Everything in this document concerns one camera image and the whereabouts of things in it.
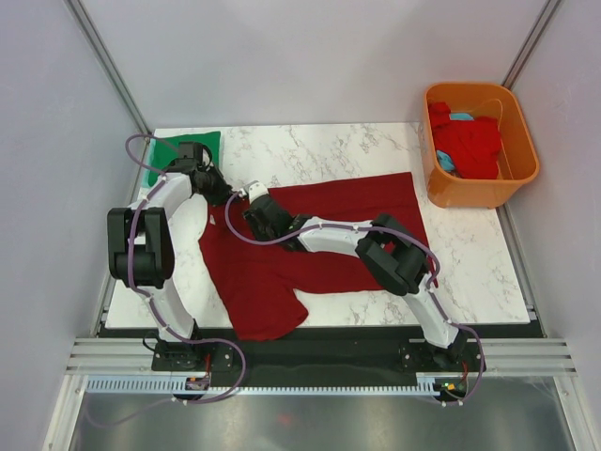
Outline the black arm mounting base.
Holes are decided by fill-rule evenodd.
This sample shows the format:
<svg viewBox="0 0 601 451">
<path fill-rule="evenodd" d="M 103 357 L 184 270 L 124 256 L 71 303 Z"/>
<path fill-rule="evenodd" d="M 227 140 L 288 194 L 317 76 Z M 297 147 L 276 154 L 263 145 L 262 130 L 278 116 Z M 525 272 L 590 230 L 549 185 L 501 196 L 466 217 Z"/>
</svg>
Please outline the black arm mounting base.
<svg viewBox="0 0 601 451">
<path fill-rule="evenodd" d="M 477 338 L 544 338 L 538 321 L 478 325 L 467 334 L 461 359 L 438 365 L 417 326 L 299 328 L 264 342 L 240 340 L 230 328 L 202 328 L 199 345 L 158 344 L 155 329 L 103 328 L 100 338 L 140 338 L 152 356 L 151 372 L 192 373 L 208 368 L 221 382 L 237 378 L 285 382 L 403 382 L 419 373 L 476 375 L 487 369 Z"/>
</svg>

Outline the bright red t shirt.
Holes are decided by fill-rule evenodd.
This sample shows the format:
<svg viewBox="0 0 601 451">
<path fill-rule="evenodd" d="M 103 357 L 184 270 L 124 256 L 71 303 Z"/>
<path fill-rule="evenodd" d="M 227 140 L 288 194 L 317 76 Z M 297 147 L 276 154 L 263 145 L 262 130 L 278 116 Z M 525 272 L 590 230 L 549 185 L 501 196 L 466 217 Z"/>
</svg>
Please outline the bright red t shirt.
<svg viewBox="0 0 601 451">
<path fill-rule="evenodd" d="M 428 105 L 435 156 L 436 149 L 453 160 L 461 179 L 495 179 L 502 148 L 498 121 L 494 117 L 475 117 L 473 121 L 451 121 L 445 102 Z"/>
</svg>

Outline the folded green t shirt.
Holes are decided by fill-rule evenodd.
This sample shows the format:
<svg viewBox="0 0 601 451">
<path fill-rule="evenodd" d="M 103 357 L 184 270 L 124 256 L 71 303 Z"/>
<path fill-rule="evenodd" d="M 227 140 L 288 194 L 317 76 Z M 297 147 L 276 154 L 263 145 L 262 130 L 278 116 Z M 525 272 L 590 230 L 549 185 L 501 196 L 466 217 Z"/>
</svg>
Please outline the folded green t shirt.
<svg viewBox="0 0 601 451">
<path fill-rule="evenodd" d="M 220 132 L 183 134 L 157 137 L 144 134 L 152 150 L 147 165 L 147 187 L 154 187 L 162 174 L 181 173 L 187 176 L 194 191 L 194 174 L 197 169 L 219 165 Z"/>
</svg>

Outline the left aluminium frame post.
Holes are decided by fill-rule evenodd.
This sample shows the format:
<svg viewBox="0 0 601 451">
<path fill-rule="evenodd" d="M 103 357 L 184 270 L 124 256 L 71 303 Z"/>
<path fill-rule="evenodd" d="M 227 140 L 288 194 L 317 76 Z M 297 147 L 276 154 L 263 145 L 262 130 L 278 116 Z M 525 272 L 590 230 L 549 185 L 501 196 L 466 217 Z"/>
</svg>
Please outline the left aluminium frame post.
<svg viewBox="0 0 601 451">
<path fill-rule="evenodd" d="M 144 115 L 131 94 L 84 2 L 80 0 L 65 0 L 64 4 L 84 34 L 89 47 L 99 61 L 101 68 L 137 129 L 141 132 L 150 132 L 150 127 Z"/>
</svg>

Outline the right aluminium frame post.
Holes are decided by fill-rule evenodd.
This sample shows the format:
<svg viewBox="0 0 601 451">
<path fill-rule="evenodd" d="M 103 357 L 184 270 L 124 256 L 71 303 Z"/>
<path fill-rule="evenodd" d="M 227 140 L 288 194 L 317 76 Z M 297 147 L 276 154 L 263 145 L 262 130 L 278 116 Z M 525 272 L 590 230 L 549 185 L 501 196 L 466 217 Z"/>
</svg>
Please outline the right aluminium frame post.
<svg viewBox="0 0 601 451">
<path fill-rule="evenodd" d="M 563 0 L 547 0 L 538 13 L 527 37 L 516 54 L 509 70 L 507 71 L 501 85 L 512 90 L 516 85 L 522 71 L 527 66 L 538 44 L 542 41 L 545 33 L 552 24 L 556 14 L 564 4 Z"/>
</svg>

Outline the aluminium frame post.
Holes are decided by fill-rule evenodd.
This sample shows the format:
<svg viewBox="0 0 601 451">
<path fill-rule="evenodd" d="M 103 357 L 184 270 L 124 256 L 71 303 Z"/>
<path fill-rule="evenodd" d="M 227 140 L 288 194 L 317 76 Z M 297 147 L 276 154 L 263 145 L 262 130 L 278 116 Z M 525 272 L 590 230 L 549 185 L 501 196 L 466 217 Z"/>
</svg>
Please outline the aluminium frame post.
<svg viewBox="0 0 601 451">
<path fill-rule="evenodd" d="M 507 71 L 501 85 L 512 90 L 516 85 L 522 71 L 527 66 L 538 44 L 542 41 L 545 33 L 552 24 L 556 14 L 564 4 L 563 0 L 547 0 L 538 13 L 527 37 L 516 54 L 509 70 Z"/>
<path fill-rule="evenodd" d="M 101 68 L 137 129 L 141 132 L 150 132 L 150 127 L 144 115 L 131 94 L 84 2 L 80 0 L 65 0 L 64 4 L 84 34 L 89 47 L 99 61 Z"/>
</svg>

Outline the light blue t shirt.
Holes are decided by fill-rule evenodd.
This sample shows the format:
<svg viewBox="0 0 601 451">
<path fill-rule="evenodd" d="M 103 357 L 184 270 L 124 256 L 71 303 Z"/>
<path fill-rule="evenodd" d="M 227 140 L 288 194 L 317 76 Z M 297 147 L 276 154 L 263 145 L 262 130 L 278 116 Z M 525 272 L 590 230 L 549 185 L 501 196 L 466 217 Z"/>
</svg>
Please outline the light blue t shirt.
<svg viewBox="0 0 601 451">
<path fill-rule="evenodd" d="M 451 121 L 473 121 L 474 117 L 469 113 L 461 112 L 461 113 L 450 113 L 449 119 Z M 445 153 L 442 150 L 436 149 L 436 155 L 437 155 L 439 165 L 445 172 L 450 173 L 450 174 L 455 174 L 455 175 L 457 174 L 455 164 L 454 164 L 452 158 L 447 153 Z"/>
</svg>

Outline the aluminium rail profile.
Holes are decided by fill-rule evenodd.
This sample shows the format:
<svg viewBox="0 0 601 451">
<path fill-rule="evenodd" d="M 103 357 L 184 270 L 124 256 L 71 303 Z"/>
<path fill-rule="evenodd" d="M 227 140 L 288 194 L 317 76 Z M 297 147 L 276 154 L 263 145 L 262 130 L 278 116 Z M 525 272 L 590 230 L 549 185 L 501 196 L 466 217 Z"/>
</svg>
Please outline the aluminium rail profile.
<svg viewBox="0 0 601 451">
<path fill-rule="evenodd" d="M 566 376 L 576 373 L 570 350 L 560 338 L 484 338 L 489 376 Z M 68 375 L 147 375 L 152 356 L 140 338 L 78 338 L 67 363 Z"/>
</svg>

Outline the orange plastic basket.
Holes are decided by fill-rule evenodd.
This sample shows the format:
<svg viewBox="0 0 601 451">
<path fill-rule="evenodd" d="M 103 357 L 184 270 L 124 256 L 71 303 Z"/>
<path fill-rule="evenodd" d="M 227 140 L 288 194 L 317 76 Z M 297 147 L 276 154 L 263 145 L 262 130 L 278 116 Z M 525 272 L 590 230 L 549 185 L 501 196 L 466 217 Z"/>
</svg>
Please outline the orange plastic basket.
<svg viewBox="0 0 601 451">
<path fill-rule="evenodd" d="M 495 209 L 540 163 L 516 96 L 492 83 L 443 82 L 424 92 L 422 162 L 441 208 Z"/>
</svg>

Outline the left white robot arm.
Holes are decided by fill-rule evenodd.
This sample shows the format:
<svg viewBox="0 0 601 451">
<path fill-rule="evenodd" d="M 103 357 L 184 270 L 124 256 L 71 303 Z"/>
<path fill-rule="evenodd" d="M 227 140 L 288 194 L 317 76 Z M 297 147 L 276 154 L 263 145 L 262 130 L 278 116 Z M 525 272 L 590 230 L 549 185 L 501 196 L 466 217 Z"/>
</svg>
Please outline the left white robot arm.
<svg viewBox="0 0 601 451">
<path fill-rule="evenodd" d="M 174 150 L 176 158 L 162 168 L 128 154 L 157 179 L 140 200 L 107 213 L 108 262 L 112 277 L 148 306 L 160 339 L 178 341 L 174 359 L 186 369 L 196 369 L 205 362 L 206 347 L 198 341 L 196 321 L 184 307 L 173 280 L 176 253 L 169 219 L 195 195 L 220 206 L 234 191 L 207 145 L 185 141 Z"/>
</svg>

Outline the dark red t shirt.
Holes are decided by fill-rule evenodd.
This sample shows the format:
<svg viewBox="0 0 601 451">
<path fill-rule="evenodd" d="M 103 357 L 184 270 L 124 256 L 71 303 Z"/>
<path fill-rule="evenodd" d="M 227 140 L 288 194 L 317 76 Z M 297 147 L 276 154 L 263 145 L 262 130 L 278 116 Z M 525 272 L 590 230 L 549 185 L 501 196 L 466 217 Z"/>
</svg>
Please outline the dark red t shirt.
<svg viewBox="0 0 601 451">
<path fill-rule="evenodd" d="M 374 220 L 387 213 L 417 240 L 427 241 L 410 173 L 272 188 L 270 194 L 292 214 L 331 221 Z M 266 341 L 291 333 L 309 315 L 296 296 L 298 291 L 329 296 L 379 288 L 356 257 L 289 252 L 281 245 L 241 241 L 238 234 L 252 235 L 242 217 L 246 208 L 244 202 L 234 203 L 229 210 L 208 207 L 208 222 L 199 240 L 238 339 Z"/>
</svg>

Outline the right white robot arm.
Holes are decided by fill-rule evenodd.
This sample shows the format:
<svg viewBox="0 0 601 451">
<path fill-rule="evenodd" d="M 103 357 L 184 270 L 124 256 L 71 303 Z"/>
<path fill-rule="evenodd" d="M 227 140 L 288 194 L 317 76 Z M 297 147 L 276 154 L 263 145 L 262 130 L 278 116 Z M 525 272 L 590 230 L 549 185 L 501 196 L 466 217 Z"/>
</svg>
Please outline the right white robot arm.
<svg viewBox="0 0 601 451">
<path fill-rule="evenodd" d="M 373 221 L 331 221 L 291 215 L 256 183 L 242 191 L 243 217 L 253 244 L 279 244 L 288 251 L 355 257 L 378 285 L 402 298 L 418 320 L 432 363 L 452 369 L 464 358 L 467 333 L 444 312 L 434 291 L 439 264 L 434 254 L 389 214 Z"/>
</svg>

